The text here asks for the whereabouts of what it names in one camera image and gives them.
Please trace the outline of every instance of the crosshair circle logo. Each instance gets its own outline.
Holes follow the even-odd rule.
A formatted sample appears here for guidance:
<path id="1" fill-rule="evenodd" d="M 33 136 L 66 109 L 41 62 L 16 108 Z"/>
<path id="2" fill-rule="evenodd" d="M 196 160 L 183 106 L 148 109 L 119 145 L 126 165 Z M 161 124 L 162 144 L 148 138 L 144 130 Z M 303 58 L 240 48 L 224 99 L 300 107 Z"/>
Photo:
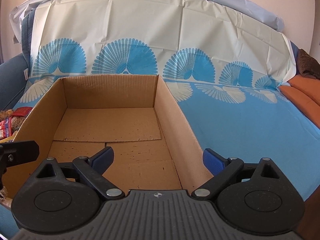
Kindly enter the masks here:
<path id="1" fill-rule="evenodd" d="M 163 194 L 160 193 L 160 192 L 154 193 L 153 195 L 154 195 L 156 198 L 160 198 L 160 197 L 163 196 Z"/>

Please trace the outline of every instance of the red package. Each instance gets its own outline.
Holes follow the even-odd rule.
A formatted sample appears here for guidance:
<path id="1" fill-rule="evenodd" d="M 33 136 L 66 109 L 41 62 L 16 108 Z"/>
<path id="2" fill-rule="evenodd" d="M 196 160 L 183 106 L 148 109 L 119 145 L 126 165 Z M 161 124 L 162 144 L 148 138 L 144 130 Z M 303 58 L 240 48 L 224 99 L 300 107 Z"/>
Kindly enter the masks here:
<path id="1" fill-rule="evenodd" d="M 30 113 L 31 110 L 32 107 L 29 106 L 19 107 L 12 113 L 11 116 L 26 116 Z"/>
<path id="2" fill-rule="evenodd" d="M 0 140 L 10 137 L 11 133 L 11 117 L 0 122 Z"/>

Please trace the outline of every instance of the white tag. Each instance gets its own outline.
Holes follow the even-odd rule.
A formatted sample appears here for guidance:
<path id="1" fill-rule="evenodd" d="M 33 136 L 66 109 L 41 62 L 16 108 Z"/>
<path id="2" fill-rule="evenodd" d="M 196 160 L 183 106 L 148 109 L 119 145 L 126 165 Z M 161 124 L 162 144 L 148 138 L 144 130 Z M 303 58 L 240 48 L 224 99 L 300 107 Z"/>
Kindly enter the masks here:
<path id="1" fill-rule="evenodd" d="M 29 69 L 28 68 L 26 68 L 24 71 L 23 71 L 23 73 L 24 73 L 24 78 L 26 79 L 26 80 L 28 80 L 28 71 L 29 71 Z"/>

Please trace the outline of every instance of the cardboard box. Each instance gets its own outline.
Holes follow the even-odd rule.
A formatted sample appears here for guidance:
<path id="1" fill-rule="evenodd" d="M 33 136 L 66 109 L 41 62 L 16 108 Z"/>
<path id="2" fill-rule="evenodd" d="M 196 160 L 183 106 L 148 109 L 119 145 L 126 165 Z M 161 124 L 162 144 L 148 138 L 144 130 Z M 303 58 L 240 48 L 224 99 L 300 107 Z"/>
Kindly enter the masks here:
<path id="1" fill-rule="evenodd" d="M 42 160 L 71 162 L 111 146 L 103 174 L 121 188 L 193 191 L 212 175 L 164 80 L 152 75 L 72 76 L 57 80 L 33 108 L 14 141 L 35 140 L 37 161 L 8 168 L 13 197 Z"/>

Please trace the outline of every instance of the brown cushion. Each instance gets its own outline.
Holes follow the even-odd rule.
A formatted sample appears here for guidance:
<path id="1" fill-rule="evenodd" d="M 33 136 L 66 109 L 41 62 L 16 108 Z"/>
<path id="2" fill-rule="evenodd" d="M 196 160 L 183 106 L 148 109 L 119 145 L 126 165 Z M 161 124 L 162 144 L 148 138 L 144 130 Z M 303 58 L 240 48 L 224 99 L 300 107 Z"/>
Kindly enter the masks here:
<path id="1" fill-rule="evenodd" d="M 290 79 L 288 83 L 292 87 L 305 93 L 320 106 L 320 80 L 304 78 L 301 75 L 296 75 Z"/>
<path id="2" fill-rule="evenodd" d="M 299 49 L 297 68 L 303 77 L 320 79 L 320 64 L 303 49 Z"/>
<path id="3" fill-rule="evenodd" d="M 310 97 L 300 90 L 290 86 L 280 86 L 281 92 L 310 119 L 318 128 L 320 128 L 320 106 Z"/>

